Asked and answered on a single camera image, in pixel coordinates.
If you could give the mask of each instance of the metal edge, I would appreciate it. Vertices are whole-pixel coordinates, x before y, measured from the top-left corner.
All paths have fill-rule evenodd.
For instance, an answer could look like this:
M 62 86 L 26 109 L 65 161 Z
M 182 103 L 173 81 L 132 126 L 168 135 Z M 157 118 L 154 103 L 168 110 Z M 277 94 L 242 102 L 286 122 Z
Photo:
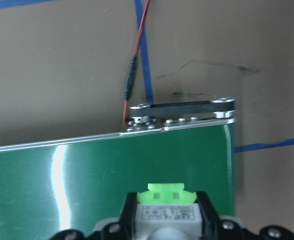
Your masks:
M 59 139 L 59 140 L 39 141 L 39 142 L 23 143 L 23 144 L 16 144 L 16 145 L 0 146 L 0 153 L 5 151 L 8 152 L 8 151 L 14 151 L 14 150 L 22 150 L 22 149 L 24 150 L 24 149 L 31 149 L 31 148 L 47 147 L 47 146 L 49 147 L 49 146 L 81 143 L 81 142 L 88 142 L 88 141 L 133 137 L 133 136 L 139 136 L 144 134 L 154 134 L 154 133 L 183 130 L 183 129 L 203 128 L 203 127 L 210 127 L 210 126 L 217 126 L 217 125 L 232 124 L 235 121 L 236 121 L 235 118 L 222 119 L 222 120 L 214 119 L 214 120 L 210 120 L 206 122 L 203 122 L 201 120 L 200 122 L 196 122 L 192 124 L 164 126 L 162 128 L 146 130 L 146 131 L 137 131 L 137 132 L 130 132 L 130 133 L 113 132 L 113 133 L 73 137 L 73 138 L 66 138 L 66 139 Z
M 176 131 L 176 130 L 183 130 L 183 129 L 195 129 L 195 128 L 204 128 L 204 127 L 211 127 L 211 126 L 218 126 L 218 125 L 225 125 L 225 124 L 233 124 L 235 123 L 235 118 L 228 118 L 228 119 L 214 119 L 209 121 L 200 120 L 198 122 L 188 123 L 188 124 L 175 124 L 173 126 L 164 126 L 164 131 Z
M 96 140 L 115 139 L 120 136 L 121 135 L 119 132 L 114 132 L 114 133 L 73 137 L 73 138 L 66 138 L 66 139 L 59 139 L 59 140 L 39 141 L 39 142 L 23 143 L 23 144 L 16 144 L 16 145 L 0 146 L 0 152 L 30 149 L 30 148 L 40 148 L 40 147 L 47 147 L 47 146 L 57 146 L 57 145 L 81 143 L 81 142 L 96 141 Z

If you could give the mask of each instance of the white label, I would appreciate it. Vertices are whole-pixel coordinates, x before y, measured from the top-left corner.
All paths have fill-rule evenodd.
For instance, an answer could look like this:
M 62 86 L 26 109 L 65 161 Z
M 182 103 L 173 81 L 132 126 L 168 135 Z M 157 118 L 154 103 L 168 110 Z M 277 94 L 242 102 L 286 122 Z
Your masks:
M 142 208 L 143 220 L 194 220 L 192 206 L 144 206 Z

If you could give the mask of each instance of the hole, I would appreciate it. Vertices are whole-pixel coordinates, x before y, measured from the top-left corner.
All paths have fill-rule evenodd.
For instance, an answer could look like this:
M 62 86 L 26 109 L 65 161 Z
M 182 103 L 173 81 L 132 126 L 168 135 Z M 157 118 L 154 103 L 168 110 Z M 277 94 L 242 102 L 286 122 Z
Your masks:
M 160 193 L 159 192 L 155 192 L 155 194 L 153 195 L 154 199 L 159 199 L 160 198 Z
M 179 199 L 179 193 L 178 192 L 173 193 L 173 199 Z

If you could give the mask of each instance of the blue painter's tape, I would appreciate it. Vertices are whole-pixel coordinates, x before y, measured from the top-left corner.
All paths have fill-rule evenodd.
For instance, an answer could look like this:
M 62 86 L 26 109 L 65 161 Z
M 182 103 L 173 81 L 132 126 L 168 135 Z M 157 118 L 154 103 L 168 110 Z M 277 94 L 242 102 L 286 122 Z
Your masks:
M 143 14 L 143 9 L 144 9 L 143 1 L 135 0 L 135 6 L 136 6 L 137 25 L 139 28 L 141 17 Z M 147 37 L 146 37 L 145 29 L 142 30 L 142 34 L 141 34 L 140 56 L 141 56 L 141 62 L 142 62 L 142 71 L 143 71 L 143 78 L 145 83 L 147 103 L 153 104 L 154 100 L 153 100 L 148 45 L 147 45 Z
M 262 149 L 273 149 L 273 148 L 280 148 L 280 147 L 286 147 L 286 146 L 292 146 L 294 145 L 294 138 L 288 139 L 282 142 L 273 143 L 273 144 L 264 144 L 264 143 L 256 143 L 246 146 L 237 146 L 235 147 L 236 153 L 243 153 L 243 152 L 249 152 L 249 151 L 256 151 L 256 150 L 262 150 Z
M 39 4 L 47 1 L 52 2 L 55 0 L 0 0 L 0 9 L 13 8 L 30 4 Z

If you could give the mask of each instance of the screw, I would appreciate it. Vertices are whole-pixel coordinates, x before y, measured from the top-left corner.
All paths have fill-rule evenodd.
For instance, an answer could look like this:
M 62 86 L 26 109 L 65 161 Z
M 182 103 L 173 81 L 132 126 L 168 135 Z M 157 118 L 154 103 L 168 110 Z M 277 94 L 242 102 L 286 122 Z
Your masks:
M 172 119 L 166 120 L 166 124 L 173 124 L 173 120 Z
M 73 231 L 65 236 L 65 240 L 75 240 L 77 238 L 77 233 Z
M 233 117 L 234 110 L 233 111 L 216 111 L 214 112 L 217 119 L 228 119 Z
M 220 104 L 220 103 L 234 102 L 235 100 L 236 99 L 234 97 L 222 97 L 222 98 L 212 100 L 210 102 L 215 103 L 215 104 Z
M 112 233 L 116 233 L 120 230 L 120 225 L 119 224 L 113 224 L 110 226 L 109 228 L 109 232 Z
M 235 225 L 234 225 L 233 222 L 231 222 L 231 221 L 224 221 L 224 222 L 222 223 L 222 227 L 223 227 L 225 230 L 232 230 L 232 229 L 235 227 Z
M 281 237 L 281 232 L 275 228 L 271 228 L 268 230 L 268 234 L 270 237 L 278 239 L 279 237 Z
M 191 118 L 190 118 L 190 121 L 192 121 L 192 122 L 195 122 L 195 121 L 197 121 L 198 120 L 198 117 L 197 116 L 192 116 Z

